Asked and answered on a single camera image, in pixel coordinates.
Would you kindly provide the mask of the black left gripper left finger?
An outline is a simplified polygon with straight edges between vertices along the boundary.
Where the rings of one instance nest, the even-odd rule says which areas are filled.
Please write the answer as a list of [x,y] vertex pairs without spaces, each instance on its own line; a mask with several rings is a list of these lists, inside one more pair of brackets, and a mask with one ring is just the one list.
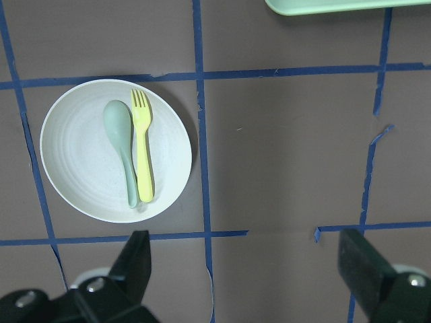
[[126,309],[140,305],[150,277],[149,232],[134,231],[108,273],[114,306]]

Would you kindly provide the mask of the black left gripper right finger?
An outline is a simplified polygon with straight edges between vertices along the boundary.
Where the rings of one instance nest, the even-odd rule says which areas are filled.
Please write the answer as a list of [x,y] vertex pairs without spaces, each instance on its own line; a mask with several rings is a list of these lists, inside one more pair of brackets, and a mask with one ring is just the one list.
[[392,265],[361,232],[344,229],[339,234],[337,267],[364,313],[375,313],[395,281]]

